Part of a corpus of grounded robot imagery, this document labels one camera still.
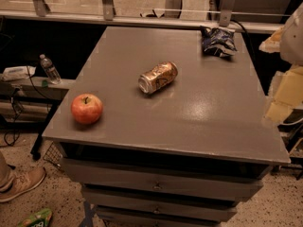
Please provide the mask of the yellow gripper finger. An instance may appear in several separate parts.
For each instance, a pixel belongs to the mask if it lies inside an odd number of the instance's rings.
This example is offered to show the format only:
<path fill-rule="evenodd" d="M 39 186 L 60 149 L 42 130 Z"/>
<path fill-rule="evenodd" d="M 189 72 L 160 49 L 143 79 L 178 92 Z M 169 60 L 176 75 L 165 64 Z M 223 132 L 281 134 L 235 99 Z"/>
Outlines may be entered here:
<path fill-rule="evenodd" d="M 274 101 L 292 108 L 303 102 L 303 66 L 292 65 L 285 73 L 277 72 L 272 84 Z"/>
<path fill-rule="evenodd" d="M 289 105 L 271 102 L 266 109 L 265 118 L 275 123 L 282 123 L 293 112 Z"/>

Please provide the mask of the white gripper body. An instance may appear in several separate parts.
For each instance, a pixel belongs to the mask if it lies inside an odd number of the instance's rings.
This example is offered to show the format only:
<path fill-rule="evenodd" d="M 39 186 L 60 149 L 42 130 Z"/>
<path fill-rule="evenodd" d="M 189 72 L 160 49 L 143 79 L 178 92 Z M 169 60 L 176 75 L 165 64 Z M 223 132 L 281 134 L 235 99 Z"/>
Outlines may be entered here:
<path fill-rule="evenodd" d="M 266 53 L 279 52 L 282 30 L 282 27 L 276 30 L 269 38 L 267 38 L 260 44 L 258 49 Z"/>

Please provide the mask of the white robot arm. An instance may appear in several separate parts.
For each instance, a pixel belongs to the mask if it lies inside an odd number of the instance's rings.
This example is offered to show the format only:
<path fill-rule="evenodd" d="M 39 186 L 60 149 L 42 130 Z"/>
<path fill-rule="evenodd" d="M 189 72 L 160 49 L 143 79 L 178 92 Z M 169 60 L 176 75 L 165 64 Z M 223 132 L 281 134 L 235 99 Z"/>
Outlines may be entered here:
<path fill-rule="evenodd" d="M 285 73 L 276 72 L 273 76 L 265 110 L 267 120 L 281 124 L 303 102 L 303 5 L 258 49 L 278 52 L 291 65 Z"/>

